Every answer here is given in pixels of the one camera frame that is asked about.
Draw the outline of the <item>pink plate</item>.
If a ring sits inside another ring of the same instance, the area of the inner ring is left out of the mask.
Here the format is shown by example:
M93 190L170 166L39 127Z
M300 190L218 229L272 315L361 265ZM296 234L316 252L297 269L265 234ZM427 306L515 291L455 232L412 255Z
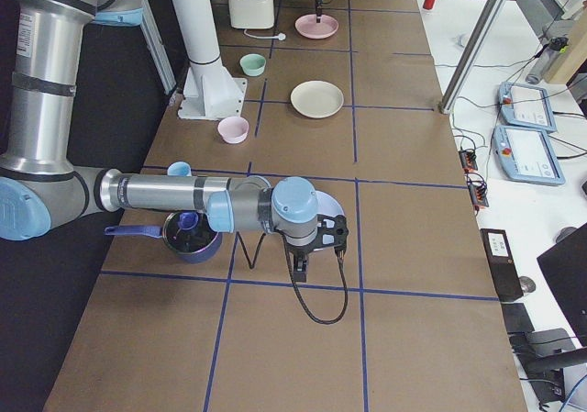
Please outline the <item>pink plate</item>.
M298 17L294 22L296 31L307 39L327 39L338 32L338 21L328 15L317 19L315 14Z

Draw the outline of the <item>blue plate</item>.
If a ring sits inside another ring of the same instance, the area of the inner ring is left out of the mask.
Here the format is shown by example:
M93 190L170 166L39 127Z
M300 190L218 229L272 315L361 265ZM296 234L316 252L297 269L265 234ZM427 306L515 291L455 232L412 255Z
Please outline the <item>blue plate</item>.
M331 195L316 191L318 203L317 215L326 217L325 221L318 219L317 239L324 250L330 244L336 244L334 252L341 255L346 251L346 240L344 235L348 234L346 226L346 215L341 204Z

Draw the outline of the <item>green bowl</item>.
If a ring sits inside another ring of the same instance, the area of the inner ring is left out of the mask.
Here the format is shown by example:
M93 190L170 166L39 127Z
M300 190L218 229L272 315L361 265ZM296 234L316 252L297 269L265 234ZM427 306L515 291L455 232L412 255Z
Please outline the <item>green bowl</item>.
M239 65L245 75L256 77L264 73L266 59L257 53L246 54L239 60Z

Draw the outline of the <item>cream plate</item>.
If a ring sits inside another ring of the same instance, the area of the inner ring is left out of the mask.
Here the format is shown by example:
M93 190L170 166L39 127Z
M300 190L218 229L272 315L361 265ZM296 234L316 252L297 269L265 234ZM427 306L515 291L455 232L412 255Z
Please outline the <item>cream plate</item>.
M329 82L307 81L292 90L290 101L298 113L320 119L335 115L344 104L344 95Z

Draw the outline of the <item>pink bowl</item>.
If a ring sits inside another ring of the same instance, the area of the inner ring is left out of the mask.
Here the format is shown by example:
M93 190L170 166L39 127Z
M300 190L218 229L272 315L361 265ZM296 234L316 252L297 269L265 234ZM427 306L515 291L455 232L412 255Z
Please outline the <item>pink bowl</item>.
M218 122L217 131L228 144L239 144L249 134L249 122L244 117L226 117Z

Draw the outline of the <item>dark blue saucepan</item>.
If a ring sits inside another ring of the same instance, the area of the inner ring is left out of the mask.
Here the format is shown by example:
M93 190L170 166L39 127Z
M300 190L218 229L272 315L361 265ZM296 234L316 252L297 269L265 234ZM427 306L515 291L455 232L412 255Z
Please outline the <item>dark blue saucepan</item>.
M170 251L188 263L210 260L223 241L223 234L210 228L207 216L196 211L171 213L161 226L110 226L105 228L104 234L161 239Z

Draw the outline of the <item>light blue cup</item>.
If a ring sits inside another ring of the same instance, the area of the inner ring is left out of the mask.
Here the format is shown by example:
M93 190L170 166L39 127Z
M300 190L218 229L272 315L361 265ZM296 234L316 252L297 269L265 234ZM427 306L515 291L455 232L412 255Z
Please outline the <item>light blue cup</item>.
M166 174L168 176L189 177L192 175L192 169L189 163L176 161L167 168Z

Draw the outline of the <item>black box with label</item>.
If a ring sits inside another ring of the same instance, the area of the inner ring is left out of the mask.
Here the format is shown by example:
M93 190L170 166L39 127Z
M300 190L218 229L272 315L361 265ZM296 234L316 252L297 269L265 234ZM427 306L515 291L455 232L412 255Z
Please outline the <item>black box with label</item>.
M505 303L518 300L523 296L523 291L506 232L502 229L481 228L480 233L499 300Z

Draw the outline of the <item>near teach pendant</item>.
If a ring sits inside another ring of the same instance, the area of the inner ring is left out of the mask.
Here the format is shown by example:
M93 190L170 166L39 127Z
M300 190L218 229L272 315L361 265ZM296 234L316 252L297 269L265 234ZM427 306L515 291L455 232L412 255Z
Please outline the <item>near teach pendant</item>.
M493 148L498 165L514 182L549 186L566 182L543 129L497 125Z

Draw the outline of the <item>teach pendant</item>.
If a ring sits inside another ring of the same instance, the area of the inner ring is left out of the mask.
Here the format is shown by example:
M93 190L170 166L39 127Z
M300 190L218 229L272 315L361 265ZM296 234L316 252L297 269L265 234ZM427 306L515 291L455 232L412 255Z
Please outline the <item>teach pendant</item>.
M493 148L498 165L514 182L549 186L566 182L543 129L497 125Z
M497 99L501 116L506 124L542 129L547 133L557 130L545 88L503 82L499 86Z

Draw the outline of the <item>far teach pendant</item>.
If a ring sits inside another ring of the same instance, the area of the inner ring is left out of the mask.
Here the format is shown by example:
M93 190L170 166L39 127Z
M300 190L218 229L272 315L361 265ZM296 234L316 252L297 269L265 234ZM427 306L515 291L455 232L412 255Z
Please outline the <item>far teach pendant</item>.
M547 133L557 130L545 88L503 82L499 86L497 99L501 116L506 124L542 129Z

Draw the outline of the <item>black monitor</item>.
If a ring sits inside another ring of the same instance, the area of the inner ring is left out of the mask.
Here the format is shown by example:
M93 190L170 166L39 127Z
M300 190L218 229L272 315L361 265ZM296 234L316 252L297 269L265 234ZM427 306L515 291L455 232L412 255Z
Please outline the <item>black monitor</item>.
M575 230L537 262L561 312L586 345L586 233Z

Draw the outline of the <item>water bottle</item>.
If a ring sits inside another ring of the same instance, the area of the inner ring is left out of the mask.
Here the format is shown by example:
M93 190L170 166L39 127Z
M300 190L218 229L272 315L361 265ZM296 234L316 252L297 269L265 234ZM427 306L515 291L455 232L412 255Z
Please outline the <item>water bottle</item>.
M569 45L569 39L564 36L549 40L537 58L536 63L526 76L528 84L540 83L554 61L563 53Z

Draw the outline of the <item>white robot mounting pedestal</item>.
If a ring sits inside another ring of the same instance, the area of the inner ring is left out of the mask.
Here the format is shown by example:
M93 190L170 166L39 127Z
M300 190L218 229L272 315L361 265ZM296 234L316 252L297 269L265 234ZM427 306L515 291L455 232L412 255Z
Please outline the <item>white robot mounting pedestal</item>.
M190 69L178 110L182 119L220 120L241 112L247 80L224 66L210 0L172 0Z

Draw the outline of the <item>aluminium frame post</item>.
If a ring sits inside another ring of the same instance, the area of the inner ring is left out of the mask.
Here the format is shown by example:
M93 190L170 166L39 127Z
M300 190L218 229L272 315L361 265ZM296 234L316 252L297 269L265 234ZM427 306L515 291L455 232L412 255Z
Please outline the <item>aluminium frame post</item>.
M470 34L467 45L460 57L455 72L450 78L449 85L439 102L438 110L441 114L448 115L452 112L460 91L469 77L478 55L481 52L494 22L499 17L507 0L487 0L483 10Z

